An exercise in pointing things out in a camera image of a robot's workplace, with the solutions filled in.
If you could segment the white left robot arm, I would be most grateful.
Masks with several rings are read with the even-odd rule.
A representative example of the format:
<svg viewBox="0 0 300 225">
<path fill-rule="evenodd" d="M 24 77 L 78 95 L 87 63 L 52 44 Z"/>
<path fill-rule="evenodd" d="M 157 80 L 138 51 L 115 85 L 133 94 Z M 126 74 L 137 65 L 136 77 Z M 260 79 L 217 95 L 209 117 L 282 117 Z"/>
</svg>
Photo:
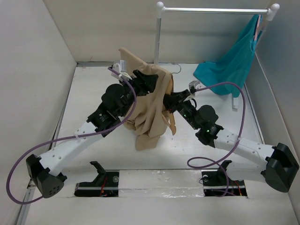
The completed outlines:
<svg viewBox="0 0 300 225">
<path fill-rule="evenodd" d="M 73 136 L 59 139 L 53 149 L 26 158 L 28 173 L 43 198 L 50 198 L 64 187 L 70 177 L 64 168 L 81 152 L 109 135 L 123 124 L 121 120 L 130 116 L 137 103 L 137 97 L 153 93 L 158 75 L 145 75 L 134 70 L 134 77 L 117 75 L 119 83 L 108 86 L 101 97 L 101 104 Z"/>
</svg>

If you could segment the beige t shirt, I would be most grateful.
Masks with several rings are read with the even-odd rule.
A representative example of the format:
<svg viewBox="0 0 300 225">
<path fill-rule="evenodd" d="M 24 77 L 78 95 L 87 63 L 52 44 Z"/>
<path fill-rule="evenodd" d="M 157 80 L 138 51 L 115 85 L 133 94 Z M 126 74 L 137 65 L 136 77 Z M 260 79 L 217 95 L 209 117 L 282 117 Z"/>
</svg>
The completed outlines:
<svg viewBox="0 0 300 225">
<path fill-rule="evenodd" d="M 168 128 L 176 134 L 174 115 L 163 104 L 165 94 L 173 92 L 173 75 L 156 64 L 146 63 L 126 48 L 120 48 L 119 52 L 121 59 L 127 62 L 129 75 L 133 75 L 134 70 L 145 75 L 158 75 L 154 92 L 137 98 L 135 110 L 124 124 L 137 136 L 136 150 L 153 149 Z"/>
</svg>

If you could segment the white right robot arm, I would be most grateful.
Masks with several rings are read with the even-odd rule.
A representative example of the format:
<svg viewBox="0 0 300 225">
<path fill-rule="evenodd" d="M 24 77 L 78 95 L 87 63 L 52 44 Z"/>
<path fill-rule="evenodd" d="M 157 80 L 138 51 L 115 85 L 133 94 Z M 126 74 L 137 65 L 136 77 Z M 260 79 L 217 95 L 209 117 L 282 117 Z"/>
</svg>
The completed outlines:
<svg viewBox="0 0 300 225">
<path fill-rule="evenodd" d="M 239 137 L 216 124 L 218 116 L 210 105 L 196 109 L 190 101 L 189 90 L 173 92 L 164 96 L 163 104 L 170 113 L 178 112 L 195 130 L 203 145 L 226 150 L 243 157 L 251 164 L 222 160 L 222 170 L 216 174 L 218 182 L 228 184 L 232 180 L 265 182 L 276 191 L 287 193 L 299 170 L 299 164 L 289 147 L 283 143 L 276 146 L 253 142 Z"/>
</svg>

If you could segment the wooden clothes hanger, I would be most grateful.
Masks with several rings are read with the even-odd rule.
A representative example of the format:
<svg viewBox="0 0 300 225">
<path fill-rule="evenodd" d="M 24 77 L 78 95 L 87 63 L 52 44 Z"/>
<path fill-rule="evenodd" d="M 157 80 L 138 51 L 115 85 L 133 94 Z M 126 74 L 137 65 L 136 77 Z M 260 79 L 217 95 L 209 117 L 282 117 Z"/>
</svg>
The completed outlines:
<svg viewBox="0 0 300 225">
<path fill-rule="evenodd" d="M 166 94 L 171 94 L 174 90 L 174 75 L 179 74 L 182 71 L 182 67 L 179 63 L 171 63 L 165 67 L 167 71 L 168 85 L 166 88 Z"/>
</svg>

